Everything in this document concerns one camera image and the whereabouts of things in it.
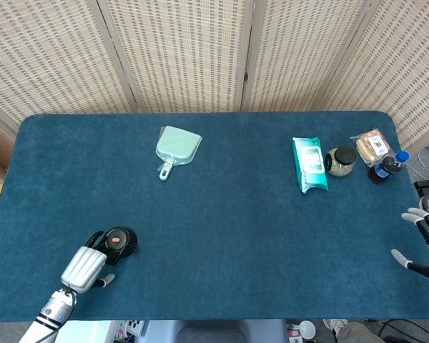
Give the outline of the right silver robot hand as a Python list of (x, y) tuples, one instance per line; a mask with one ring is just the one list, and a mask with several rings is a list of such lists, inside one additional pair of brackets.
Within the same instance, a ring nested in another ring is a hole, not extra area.
[[(401, 214), (401, 218), (407, 222), (413, 223), (418, 228), (425, 240), (429, 255), (429, 212), (423, 209), (411, 207), (406, 213)], [(390, 252), (396, 262), (402, 267), (429, 278), (429, 263), (428, 266), (425, 266), (414, 262), (405, 257), (397, 249), (392, 249)]]

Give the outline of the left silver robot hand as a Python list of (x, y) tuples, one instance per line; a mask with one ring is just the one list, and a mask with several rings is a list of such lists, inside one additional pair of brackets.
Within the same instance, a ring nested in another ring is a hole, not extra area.
[(67, 291), (83, 294), (92, 287), (106, 287), (115, 278), (114, 274), (108, 274), (101, 279), (97, 278), (107, 261), (107, 255), (94, 248), (95, 241), (103, 233), (99, 231), (93, 234), (86, 244), (77, 250), (62, 273), (61, 284)]

